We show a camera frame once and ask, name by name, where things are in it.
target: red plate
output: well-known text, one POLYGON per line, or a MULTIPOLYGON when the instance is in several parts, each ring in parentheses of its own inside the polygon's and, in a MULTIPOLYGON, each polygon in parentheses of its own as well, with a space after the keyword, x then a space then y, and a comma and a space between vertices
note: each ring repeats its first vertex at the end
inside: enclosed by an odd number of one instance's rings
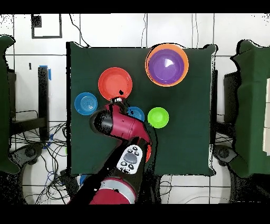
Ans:
POLYGON ((99 92, 106 99, 127 98, 132 89, 130 75, 121 68, 108 68, 99 77, 99 92))

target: white tile floor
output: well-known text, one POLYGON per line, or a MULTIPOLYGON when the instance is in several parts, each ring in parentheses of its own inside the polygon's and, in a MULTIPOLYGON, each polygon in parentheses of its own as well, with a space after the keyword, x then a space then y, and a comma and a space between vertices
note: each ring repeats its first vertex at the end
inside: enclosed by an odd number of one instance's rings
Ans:
MULTIPOLYGON (((43 27, 35 28, 36 35, 50 35, 59 27, 57 15, 41 15, 43 27)), ((270 45, 269 14, 72 14, 73 23, 82 32, 84 40, 91 46, 153 46, 164 42, 174 42, 186 48, 202 48, 206 44, 218 45, 216 69, 218 70, 218 120, 224 114, 224 75, 236 71, 230 56, 236 53, 236 45, 242 39, 251 39, 262 46, 270 45)), ((61 39, 32 39, 30 15, 0 15, 0 34, 15 38, 14 47, 6 51, 6 60, 17 73, 16 109, 30 110, 37 106, 37 67, 47 65, 52 71, 49 81, 50 126, 66 121, 66 41, 86 44, 80 33, 71 24, 68 14, 62 14, 61 39)), ((35 113, 21 113, 17 119, 35 117, 35 113)), ((57 138, 64 139, 59 131, 57 138)), ((65 155, 65 148, 59 152, 65 155)), ((51 157, 46 150, 42 153, 51 170, 51 157)), ((60 170, 66 167, 66 157, 57 156, 60 170)), ((42 158, 33 166, 27 166, 24 174, 24 194, 39 194, 44 189, 47 171, 42 158)), ((160 192, 162 203, 227 203, 230 193, 228 169, 218 165, 213 159, 216 175, 205 176, 163 176, 160 192)), ((27 197, 34 203, 37 196, 27 197)), ((61 200, 48 200, 45 203, 63 203, 61 200)))

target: floor tile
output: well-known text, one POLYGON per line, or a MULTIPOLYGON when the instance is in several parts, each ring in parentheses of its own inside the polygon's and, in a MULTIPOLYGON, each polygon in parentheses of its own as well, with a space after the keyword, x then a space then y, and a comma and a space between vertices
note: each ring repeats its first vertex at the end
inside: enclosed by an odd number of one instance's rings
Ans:
MULTIPOLYGON (((51 125, 50 123, 50 127, 54 126, 54 125, 58 125, 58 124, 63 124, 63 123, 56 123, 53 125, 51 125)), ((57 144, 59 145, 63 145, 63 143, 60 143, 59 141, 65 141, 65 137, 63 136, 62 133, 62 129, 60 129, 59 131, 57 131, 55 133, 56 128, 50 128, 50 134, 54 134, 54 140, 56 141, 57 144)), ((27 139, 33 140, 33 141, 39 141, 38 138, 28 138, 29 136, 35 136, 34 134, 30 133, 30 132, 25 132, 25 135, 27 137, 27 139)), ((25 144, 22 143, 17 143, 17 148, 23 146, 25 144)), ((56 166, 56 162, 55 160, 51 157, 51 155, 56 158, 57 162, 58 162, 58 174, 60 174, 60 171, 63 169, 66 169, 66 152, 65 149, 66 147, 63 146, 59 146, 56 144, 51 144, 49 146, 49 149, 42 149, 42 156, 46 161, 46 167, 48 169, 48 171, 53 171, 53 166, 56 166)), ((23 176, 23 184, 24 185, 30 185, 30 184, 34 184, 34 185, 46 185, 49 184, 50 180, 52 180, 53 176, 50 176, 50 179, 47 180, 48 178, 48 172, 46 170, 45 167, 45 162, 42 159, 42 157, 38 157, 37 159, 37 163, 34 165, 27 165, 24 171, 24 176, 23 176)))
MULTIPOLYGON (((59 187, 58 189, 63 197, 65 204, 67 204, 70 201, 70 197, 66 198, 66 196, 68 196, 68 193, 67 191, 63 190, 65 189, 65 186, 59 187)), ((64 204, 63 200, 61 199, 61 195, 59 194, 59 191, 53 189, 51 198, 43 200, 41 204, 64 204)))
POLYGON ((190 48, 192 43, 191 13, 149 13, 148 47, 161 43, 177 43, 190 48))
POLYGON ((266 102, 270 102, 270 78, 267 79, 266 84, 266 102))
POLYGON ((203 48, 206 44, 213 42, 213 13, 193 13, 193 48, 203 48))
POLYGON ((209 186, 209 177, 202 175, 174 175, 172 186, 209 186))
POLYGON ((213 188, 210 190, 210 204, 228 203, 230 199, 230 188, 213 188))
POLYGON ((224 75, 237 71, 237 68, 229 57, 216 57, 215 67, 218 70, 217 114, 224 114, 224 75))
POLYGON ((169 192, 170 187, 169 186, 161 186, 160 187, 160 198, 161 198, 161 204, 168 204, 168 198, 169 198, 169 192))
POLYGON ((23 186, 23 196, 27 204, 35 204, 38 195, 44 190, 43 186, 23 186))
POLYGON ((263 151, 270 153, 270 128, 264 128, 263 151))
POLYGON ((270 103, 265 104, 264 126, 270 128, 270 103))
POLYGON ((171 189, 169 204, 208 204, 209 187, 177 187, 171 189))
POLYGON ((169 186, 172 181, 172 175, 163 175, 160 179, 161 186, 169 186))
MULTIPOLYGON (((60 193, 62 195, 62 197, 65 197, 68 193, 67 191, 64 191, 63 189, 65 189, 65 186, 61 186, 58 187, 58 189, 60 190, 60 193)), ((35 204, 35 202, 37 201, 38 198, 38 194, 41 194, 43 190, 46 190, 46 187, 44 186, 23 186, 23 194, 25 197, 25 200, 28 204, 35 204)), ((38 201, 38 204, 64 204, 64 202, 62 201, 62 199, 60 199, 60 194, 57 190, 52 189, 50 190, 51 194, 51 198, 48 198, 45 194, 41 194, 41 198, 38 201)), ((64 198, 63 199, 65 201, 65 203, 68 203, 70 200, 70 197, 64 198)))
POLYGON ((16 111, 38 111, 38 67, 48 66, 51 69, 49 120, 66 120, 66 57, 15 56, 15 63, 16 111))
POLYGON ((82 37, 94 47, 141 47, 143 18, 144 13, 81 14, 82 37))
MULTIPOLYGON (((45 24, 48 23, 50 16, 47 14, 41 18, 42 23, 45 24)), ((56 29, 55 27, 58 26, 54 18, 55 16, 51 18, 52 29, 56 29)), ((80 41, 80 32, 72 25, 69 14, 62 14, 62 38, 53 39, 32 39, 31 15, 29 14, 15 15, 14 20, 15 54, 66 54, 67 41, 77 43, 80 41)), ((75 25, 79 26, 79 14, 72 14, 72 20, 75 25)))
POLYGON ((14 57, 13 55, 5 55, 7 66, 9 69, 14 69, 14 57))
POLYGON ((213 169, 216 175, 211 176, 211 186, 230 186, 230 174, 226 166, 220 166, 218 160, 213 157, 213 169))
POLYGON ((215 13, 217 55, 235 55, 240 40, 270 45, 270 18, 264 13, 215 13))
MULTIPOLYGON (((13 15, 1 14, 0 15, 0 35, 13 36, 13 15)), ((13 54, 13 46, 6 50, 6 54, 13 54)))

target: table surface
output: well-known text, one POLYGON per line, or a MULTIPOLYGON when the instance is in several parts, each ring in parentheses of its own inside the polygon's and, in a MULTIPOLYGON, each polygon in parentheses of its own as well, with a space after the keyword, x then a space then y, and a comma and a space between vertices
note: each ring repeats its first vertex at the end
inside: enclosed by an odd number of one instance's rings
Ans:
POLYGON ((146 75, 144 62, 150 48, 87 49, 70 42, 70 50, 72 173, 96 173, 115 147, 116 139, 91 131, 89 116, 77 113, 74 100, 87 91, 96 96, 98 107, 107 104, 98 90, 99 76, 107 68, 120 67, 132 78, 132 92, 127 98, 131 106, 141 108, 146 118, 153 107, 163 107, 169 113, 168 124, 156 129, 155 174, 213 175, 208 157, 211 55, 215 45, 184 49, 188 73, 181 83, 168 88, 157 86, 146 75))
POLYGON ((7 153, 9 151, 9 125, 10 125, 10 103, 9 103, 9 85, 7 79, 7 63, 4 60, 3 54, 6 49, 14 44, 14 39, 7 35, 0 35, 0 171, 8 173, 17 173, 20 171, 19 167, 11 162, 7 153))
POLYGON ((270 78, 270 48, 240 44, 234 60, 240 68, 241 85, 236 118, 235 150, 239 154, 230 166, 241 178, 254 173, 270 174, 270 156, 263 152, 263 131, 266 105, 266 81, 270 78))

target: plate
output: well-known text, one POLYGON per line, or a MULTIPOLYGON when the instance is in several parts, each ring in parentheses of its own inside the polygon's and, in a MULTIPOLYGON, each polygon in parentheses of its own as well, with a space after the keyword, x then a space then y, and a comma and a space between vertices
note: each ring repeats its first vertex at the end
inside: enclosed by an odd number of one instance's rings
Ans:
POLYGON ((83 92, 77 95, 74 106, 77 112, 81 115, 91 115, 98 107, 98 101, 96 97, 89 93, 83 92))
POLYGON ((127 98, 132 90, 130 75, 121 68, 106 69, 99 77, 99 92, 106 99, 127 98))

